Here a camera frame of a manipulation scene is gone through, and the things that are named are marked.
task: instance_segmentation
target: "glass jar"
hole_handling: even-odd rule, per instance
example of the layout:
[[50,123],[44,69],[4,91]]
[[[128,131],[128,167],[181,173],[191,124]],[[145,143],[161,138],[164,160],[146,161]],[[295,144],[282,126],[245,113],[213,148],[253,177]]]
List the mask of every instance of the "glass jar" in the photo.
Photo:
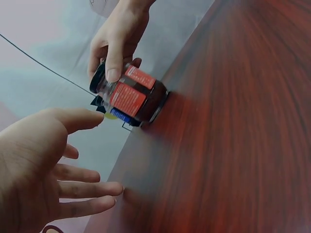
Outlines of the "glass jar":
[[97,68],[90,91],[123,113],[141,122],[152,122],[163,107],[169,91],[164,84],[137,67],[127,64],[118,82],[105,79],[105,61]]

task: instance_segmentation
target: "blue label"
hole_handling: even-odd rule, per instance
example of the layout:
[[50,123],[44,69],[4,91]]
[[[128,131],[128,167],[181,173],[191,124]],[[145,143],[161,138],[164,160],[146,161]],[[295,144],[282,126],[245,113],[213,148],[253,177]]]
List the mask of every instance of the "blue label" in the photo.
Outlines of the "blue label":
[[123,120],[126,123],[130,123],[131,122],[131,118],[126,116],[124,113],[120,112],[120,110],[113,108],[111,109],[110,113],[114,116],[116,116],[117,118]]

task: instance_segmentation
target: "wood grain surface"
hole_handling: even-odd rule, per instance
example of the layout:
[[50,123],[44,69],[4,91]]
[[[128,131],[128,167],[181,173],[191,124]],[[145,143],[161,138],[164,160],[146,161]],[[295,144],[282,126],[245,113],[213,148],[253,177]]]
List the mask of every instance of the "wood grain surface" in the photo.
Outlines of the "wood grain surface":
[[311,1],[216,1],[163,82],[85,233],[311,232]]

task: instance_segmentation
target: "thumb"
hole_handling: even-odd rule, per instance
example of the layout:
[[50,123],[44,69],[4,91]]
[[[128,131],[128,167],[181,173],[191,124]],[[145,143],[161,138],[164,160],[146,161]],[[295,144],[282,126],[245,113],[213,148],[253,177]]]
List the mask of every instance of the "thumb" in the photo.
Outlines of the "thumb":
[[121,77],[123,70],[123,41],[117,40],[109,43],[106,58],[106,79],[114,83]]

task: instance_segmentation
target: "black lid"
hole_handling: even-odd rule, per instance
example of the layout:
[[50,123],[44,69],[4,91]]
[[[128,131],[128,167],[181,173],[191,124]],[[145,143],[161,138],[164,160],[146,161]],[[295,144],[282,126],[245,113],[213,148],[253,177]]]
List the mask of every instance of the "black lid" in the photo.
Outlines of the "black lid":
[[101,82],[102,79],[105,78],[105,65],[106,65],[106,60],[104,60],[97,68],[95,71],[95,74],[92,78],[91,84],[89,85],[89,90],[95,94],[98,93],[97,87],[98,84]]

